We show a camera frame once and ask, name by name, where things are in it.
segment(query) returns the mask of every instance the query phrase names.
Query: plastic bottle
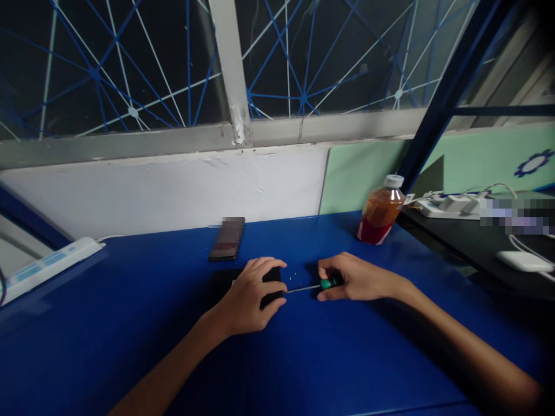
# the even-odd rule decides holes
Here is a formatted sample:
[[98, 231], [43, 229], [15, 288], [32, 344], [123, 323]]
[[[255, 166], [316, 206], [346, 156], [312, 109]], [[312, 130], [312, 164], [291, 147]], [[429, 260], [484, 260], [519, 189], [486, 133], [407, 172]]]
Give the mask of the plastic bottle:
[[387, 175], [383, 187], [370, 193], [357, 229], [357, 238], [363, 243], [379, 245], [385, 241], [405, 201], [399, 190], [404, 180], [399, 175]]

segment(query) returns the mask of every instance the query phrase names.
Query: blue table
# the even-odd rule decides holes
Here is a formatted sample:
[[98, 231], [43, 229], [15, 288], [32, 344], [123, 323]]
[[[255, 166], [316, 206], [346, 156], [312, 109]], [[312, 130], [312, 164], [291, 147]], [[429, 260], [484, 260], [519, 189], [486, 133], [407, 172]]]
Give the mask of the blue table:
[[[208, 263], [216, 229], [114, 239], [0, 309], [0, 414], [102, 415], [204, 312], [212, 271], [271, 255], [290, 288], [348, 251], [412, 280], [533, 376], [546, 351], [489, 296], [399, 226], [384, 245], [354, 238], [359, 213], [249, 223], [235, 262]], [[169, 414], [477, 414], [399, 305], [287, 296], [260, 333], [237, 336], [196, 369]], [[403, 322], [410, 322], [403, 327]]]

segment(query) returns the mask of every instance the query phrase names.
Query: gear logo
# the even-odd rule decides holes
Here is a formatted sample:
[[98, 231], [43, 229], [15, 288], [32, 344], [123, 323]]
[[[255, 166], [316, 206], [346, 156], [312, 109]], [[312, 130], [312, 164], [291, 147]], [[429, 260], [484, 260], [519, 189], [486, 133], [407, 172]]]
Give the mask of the gear logo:
[[536, 170], [549, 162], [549, 158], [554, 154], [555, 152], [553, 150], [547, 149], [542, 153], [536, 153], [535, 155], [530, 156], [530, 159], [519, 166], [515, 172], [515, 176], [523, 177], [524, 175], [534, 173]]

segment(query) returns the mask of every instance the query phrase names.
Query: red label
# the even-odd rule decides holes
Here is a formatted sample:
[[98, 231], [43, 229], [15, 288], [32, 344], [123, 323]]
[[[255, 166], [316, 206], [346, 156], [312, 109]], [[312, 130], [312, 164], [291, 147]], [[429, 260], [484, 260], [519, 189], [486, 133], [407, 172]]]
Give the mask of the red label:
[[370, 225], [366, 218], [363, 218], [358, 223], [357, 238], [363, 243], [379, 245], [384, 242], [391, 230], [393, 223], [381, 227], [374, 227]]

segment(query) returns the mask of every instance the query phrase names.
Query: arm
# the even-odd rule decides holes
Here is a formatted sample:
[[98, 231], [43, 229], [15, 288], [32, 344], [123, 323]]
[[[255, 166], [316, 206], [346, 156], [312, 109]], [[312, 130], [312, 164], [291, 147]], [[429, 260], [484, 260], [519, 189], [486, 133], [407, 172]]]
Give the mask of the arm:
[[447, 312], [420, 292], [410, 281], [349, 253], [319, 262], [321, 278], [338, 270], [345, 285], [318, 294], [318, 300], [373, 300], [393, 298], [427, 319], [459, 358], [460, 368], [479, 384], [488, 397], [511, 413], [529, 414], [537, 405], [541, 386], [511, 361], [462, 326]]
[[211, 350], [232, 335], [263, 330], [286, 302], [285, 298], [276, 299], [260, 310], [260, 300], [265, 295], [287, 292], [285, 283], [262, 283], [263, 276], [277, 266], [287, 265], [273, 257], [249, 261], [223, 299], [199, 319], [185, 338], [127, 393], [109, 415], [162, 415]]

